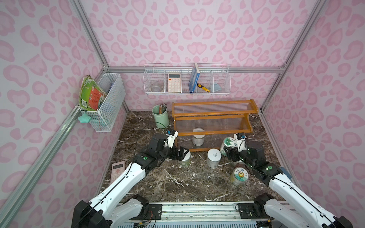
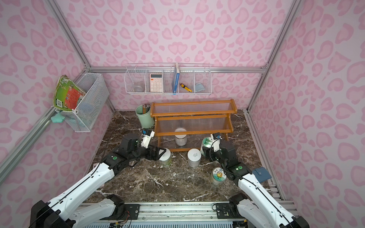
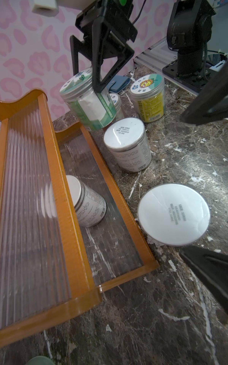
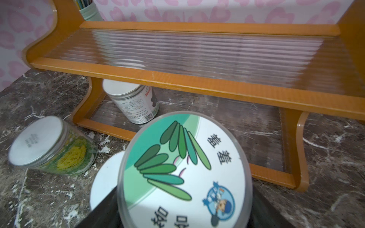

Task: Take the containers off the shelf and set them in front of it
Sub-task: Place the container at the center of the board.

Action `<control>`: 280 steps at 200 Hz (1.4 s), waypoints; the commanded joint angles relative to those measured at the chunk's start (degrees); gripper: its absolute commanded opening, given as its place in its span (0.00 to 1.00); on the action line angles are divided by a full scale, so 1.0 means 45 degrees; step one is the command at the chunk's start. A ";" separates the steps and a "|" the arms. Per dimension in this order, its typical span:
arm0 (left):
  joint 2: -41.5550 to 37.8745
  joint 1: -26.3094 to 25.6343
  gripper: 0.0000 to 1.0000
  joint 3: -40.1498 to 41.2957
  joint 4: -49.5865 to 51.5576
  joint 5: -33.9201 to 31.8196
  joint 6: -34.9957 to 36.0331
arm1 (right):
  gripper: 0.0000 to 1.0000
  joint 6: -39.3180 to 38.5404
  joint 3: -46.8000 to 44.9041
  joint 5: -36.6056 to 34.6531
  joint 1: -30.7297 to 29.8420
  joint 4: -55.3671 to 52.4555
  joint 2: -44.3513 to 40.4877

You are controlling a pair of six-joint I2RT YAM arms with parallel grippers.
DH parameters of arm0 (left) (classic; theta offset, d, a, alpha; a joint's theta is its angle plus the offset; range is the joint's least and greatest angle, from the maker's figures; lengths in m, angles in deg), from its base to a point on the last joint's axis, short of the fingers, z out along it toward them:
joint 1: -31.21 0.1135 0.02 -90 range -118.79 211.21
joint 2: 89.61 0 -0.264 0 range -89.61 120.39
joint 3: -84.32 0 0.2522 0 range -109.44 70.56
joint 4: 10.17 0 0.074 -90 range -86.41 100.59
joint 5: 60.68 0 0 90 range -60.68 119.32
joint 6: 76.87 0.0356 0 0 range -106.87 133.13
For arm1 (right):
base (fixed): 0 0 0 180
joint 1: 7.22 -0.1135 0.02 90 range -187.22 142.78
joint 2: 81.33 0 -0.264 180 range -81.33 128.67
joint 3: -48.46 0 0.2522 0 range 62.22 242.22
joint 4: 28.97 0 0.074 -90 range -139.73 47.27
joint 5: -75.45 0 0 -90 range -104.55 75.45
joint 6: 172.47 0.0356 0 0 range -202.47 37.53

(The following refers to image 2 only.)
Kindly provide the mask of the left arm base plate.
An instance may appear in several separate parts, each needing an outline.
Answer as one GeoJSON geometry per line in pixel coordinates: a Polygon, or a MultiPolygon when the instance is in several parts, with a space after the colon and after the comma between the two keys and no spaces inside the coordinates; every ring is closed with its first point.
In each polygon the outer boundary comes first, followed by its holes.
{"type": "Polygon", "coordinates": [[[140,207],[140,204],[124,204],[119,220],[124,221],[127,217],[129,220],[138,220],[140,207]]]}

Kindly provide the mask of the small white lid jar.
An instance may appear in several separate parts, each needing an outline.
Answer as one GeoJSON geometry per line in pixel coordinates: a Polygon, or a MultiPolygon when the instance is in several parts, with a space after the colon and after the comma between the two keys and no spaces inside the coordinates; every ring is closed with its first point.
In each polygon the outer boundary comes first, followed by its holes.
{"type": "Polygon", "coordinates": [[[175,135],[175,143],[178,146],[185,146],[187,144],[187,130],[185,128],[176,128],[176,133],[179,133],[179,135],[175,135]]]}

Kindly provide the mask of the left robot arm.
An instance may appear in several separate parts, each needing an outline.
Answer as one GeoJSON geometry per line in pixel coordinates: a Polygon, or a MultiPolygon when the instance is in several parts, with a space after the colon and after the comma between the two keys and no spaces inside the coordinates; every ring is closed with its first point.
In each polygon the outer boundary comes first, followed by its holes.
{"type": "Polygon", "coordinates": [[[79,209],[99,187],[113,179],[127,167],[134,167],[141,159],[159,160],[168,152],[166,148],[150,145],[152,133],[127,134],[121,143],[108,153],[82,179],[48,202],[40,200],[31,208],[31,228],[83,228],[98,220],[131,220],[132,211],[124,201],[111,194],[101,202],[79,209]]]}

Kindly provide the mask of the tall white tin jar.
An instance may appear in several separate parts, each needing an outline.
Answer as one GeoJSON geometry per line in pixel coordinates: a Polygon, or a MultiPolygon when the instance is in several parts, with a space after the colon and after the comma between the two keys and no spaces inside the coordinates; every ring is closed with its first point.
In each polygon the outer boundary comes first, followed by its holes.
{"type": "Polygon", "coordinates": [[[188,151],[187,156],[188,156],[188,165],[191,168],[197,168],[200,164],[200,160],[202,157],[200,150],[193,148],[188,151]]]}

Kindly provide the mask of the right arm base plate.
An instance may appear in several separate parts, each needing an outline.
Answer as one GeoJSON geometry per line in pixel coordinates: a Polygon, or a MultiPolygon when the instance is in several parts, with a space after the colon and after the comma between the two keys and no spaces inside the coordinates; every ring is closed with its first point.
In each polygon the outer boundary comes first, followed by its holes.
{"type": "Polygon", "coordinates": [[[212,209],[216,212],[218,219],[236,218],[236,213],[231,203],[215,203],[212,209]]]}

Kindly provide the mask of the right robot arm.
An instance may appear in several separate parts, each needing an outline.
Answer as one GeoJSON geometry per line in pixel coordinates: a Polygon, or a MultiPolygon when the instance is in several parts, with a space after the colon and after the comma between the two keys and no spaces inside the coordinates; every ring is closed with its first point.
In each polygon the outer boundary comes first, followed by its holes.
{"type": "Polygon", "coordinates": [[[257,228],[308,228],[308,222],[295,217],[262,187],[253,171],[238,160],[230,142],[216,140],[210,147],[202,147],[203,155],[218,162],[227,178],[233,181],[248,198],[236,197],[232,202],[237,213],[257,228]]]}

